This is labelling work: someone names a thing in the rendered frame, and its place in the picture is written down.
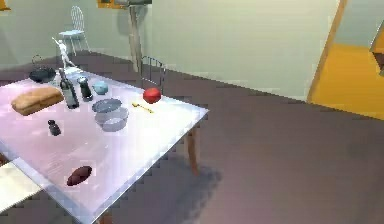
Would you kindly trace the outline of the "red apple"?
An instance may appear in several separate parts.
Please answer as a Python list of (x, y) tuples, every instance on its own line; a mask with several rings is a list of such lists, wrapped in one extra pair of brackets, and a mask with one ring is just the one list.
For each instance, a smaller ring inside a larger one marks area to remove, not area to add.
[(143, 92), (143, 99), (149, 104), (154, 104), (161, 99), (161, 91), (158, 88), (148, 88)]

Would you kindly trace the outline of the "yellow spoon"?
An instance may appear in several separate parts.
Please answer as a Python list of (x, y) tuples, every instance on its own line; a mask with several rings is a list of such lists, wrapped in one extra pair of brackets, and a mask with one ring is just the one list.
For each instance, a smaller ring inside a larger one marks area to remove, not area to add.
[(151, 109), (149, 109), (149, 108), (146, 108), (146, 107), (144, 107), (144, 106), (142, 106), (142, 105), (140, 105), (140, 104), (138, 104), (138, 103), (132, 103), (132, 106), (135, 107), (135, 108), (137, 108), (137, 107), (142, 108), (142, 109), (146, 110), (146, 111), (149, 112), (149, 113), (154, 113), (153, 110), (151, 110)]

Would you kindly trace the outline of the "white glass top table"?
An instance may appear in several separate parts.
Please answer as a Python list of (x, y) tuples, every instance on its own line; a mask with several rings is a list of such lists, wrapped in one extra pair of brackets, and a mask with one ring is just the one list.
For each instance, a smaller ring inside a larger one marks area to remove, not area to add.
[[(142, 89), (104, 81), (109, 91), (103, 97), (119, 99), (129, 111), (126, 126), (116, 132), (101, 129), (90, 102), (82, 101), (76, 109), (60, 102), (23, 116), (13, 110), (11, 101), (39, 85), (25, 79), (0, 87), (0, 153), (79, 224), (96, 221), (207, 113), (205, 108), (166, 96), (148, 104)], [(59, 126), (60, 135), (50, 133), (49, 120)], [(90, 177), (68, 186), (68, 177), (82, 166), (92, 168)]]

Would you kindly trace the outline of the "clear glass bowl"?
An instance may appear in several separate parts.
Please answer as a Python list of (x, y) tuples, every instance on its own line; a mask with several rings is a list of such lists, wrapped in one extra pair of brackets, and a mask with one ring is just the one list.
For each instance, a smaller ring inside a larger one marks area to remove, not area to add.
[(126, 126), (128, 116), (128, 109), (119, 107), (118, 109), (111, 112), (97, 113), (95, 115), (95, 121), (103, 131), (116, 132)]

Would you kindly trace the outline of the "grey plate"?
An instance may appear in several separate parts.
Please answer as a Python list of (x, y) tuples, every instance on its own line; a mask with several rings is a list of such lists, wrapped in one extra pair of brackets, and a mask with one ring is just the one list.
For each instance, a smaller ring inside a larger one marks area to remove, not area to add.
[(121, 106), (119, 99), (109, 98), (95, 102), (92, 105), (92, 110), (96, 113), (109, 113)]

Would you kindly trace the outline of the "light blue cup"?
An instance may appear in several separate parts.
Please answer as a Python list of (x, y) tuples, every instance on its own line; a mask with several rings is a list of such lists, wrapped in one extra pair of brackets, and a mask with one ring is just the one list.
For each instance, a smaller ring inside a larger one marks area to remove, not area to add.
[(92, 87), (98, 95), (105, 95), (109, 90), (107, 83), (104, 81), (96, 81)]

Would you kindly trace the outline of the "floor lamp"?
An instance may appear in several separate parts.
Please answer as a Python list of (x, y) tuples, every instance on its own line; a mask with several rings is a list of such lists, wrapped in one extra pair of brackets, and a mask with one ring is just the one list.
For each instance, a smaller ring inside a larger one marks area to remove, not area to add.
[(134, 65), (134, 70), (140, 73), (142, 71), (142, 50), (138, 30), (136, 7), (151, 5), (152, 0), (114, 0), (114, 4), (121, 6), (124, 9), (127, 9), (129, 12), (129, 44), (131, 57)]

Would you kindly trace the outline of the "black pepper mill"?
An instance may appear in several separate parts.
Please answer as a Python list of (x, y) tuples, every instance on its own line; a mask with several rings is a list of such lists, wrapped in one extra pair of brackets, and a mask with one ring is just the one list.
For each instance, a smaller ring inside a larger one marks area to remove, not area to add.
[(80, 86), (83, 100), (91, 101), (93, 99), (93, 95), (88, 85), (88, 79), (82, 76), (77, 79), (77, 82)]

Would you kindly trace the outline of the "dark glass bottle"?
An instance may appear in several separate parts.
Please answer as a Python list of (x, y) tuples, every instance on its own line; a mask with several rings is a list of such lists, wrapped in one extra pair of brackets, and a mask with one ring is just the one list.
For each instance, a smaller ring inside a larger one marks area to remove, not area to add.
[(79, 107), (79, 102), (77, 99), (76, 91), (72, 82), (66, 77), (64, 69), (59, 69), (59, 74), (61, 77), (60, 80), (60, 88), (62, 90), (62, 94), (66, 101), (67, 107), (69, 109), (76, 109)]

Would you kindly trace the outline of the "dark red potato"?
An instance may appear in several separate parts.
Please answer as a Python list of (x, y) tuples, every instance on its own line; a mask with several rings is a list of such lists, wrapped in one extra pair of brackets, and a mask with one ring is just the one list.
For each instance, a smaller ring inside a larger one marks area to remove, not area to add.
[(92, 168), (90, 166), (82, 166), (77, 168), (67, 179), (68, 186), (75, 186), (83, 181), (87, 180), (92, 173)]

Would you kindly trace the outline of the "orange framed picture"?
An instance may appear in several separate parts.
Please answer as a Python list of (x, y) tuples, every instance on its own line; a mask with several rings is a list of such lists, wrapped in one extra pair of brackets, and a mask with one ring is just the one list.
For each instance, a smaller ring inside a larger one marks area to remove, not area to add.
[(125, 9), (126, 5), (124, 5), (125, 0), (96, 0), (97, 6), (99, 8), (107, 8), (107, 9)]

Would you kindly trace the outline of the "small black shaker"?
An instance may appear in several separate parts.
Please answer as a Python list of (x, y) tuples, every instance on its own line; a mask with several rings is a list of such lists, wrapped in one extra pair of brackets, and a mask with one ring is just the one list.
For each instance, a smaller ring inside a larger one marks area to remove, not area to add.
[(49, 126), (50, 133), (53, 136), (58, 136), (61, 134), (61, 130), (54, 120), (49, 120), (48, 126)]

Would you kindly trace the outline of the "white human statue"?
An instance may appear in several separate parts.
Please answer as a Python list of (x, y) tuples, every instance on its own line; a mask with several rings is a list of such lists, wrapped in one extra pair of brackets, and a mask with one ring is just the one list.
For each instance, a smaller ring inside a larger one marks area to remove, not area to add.
[(75, 64), (69, 59), (69, 56), (67, 54), (67, 46), (62, 40), (56, 40), (55, 38), (52, 38), (52, 40), (56, 43), (56, 45), (59, 48), (63, 67), (66, 68), (67, 65), (70, 65), (72, 67), (75, 67)]

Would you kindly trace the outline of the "brown bread loaf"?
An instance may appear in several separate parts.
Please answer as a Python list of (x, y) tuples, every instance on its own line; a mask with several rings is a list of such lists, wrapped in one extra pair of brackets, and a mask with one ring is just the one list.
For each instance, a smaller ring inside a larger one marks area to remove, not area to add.
[(17, 113), (29, 116), (63, 100), (64, 97), (59, 89), (41, 87), (20, 94), (11, 101), (11, 106)]

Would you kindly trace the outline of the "white chair seat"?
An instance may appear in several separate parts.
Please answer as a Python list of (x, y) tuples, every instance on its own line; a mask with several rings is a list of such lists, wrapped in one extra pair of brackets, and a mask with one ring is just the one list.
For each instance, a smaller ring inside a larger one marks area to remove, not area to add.
[(41, 190), (13, 163), (0, 166), (0, 213)]

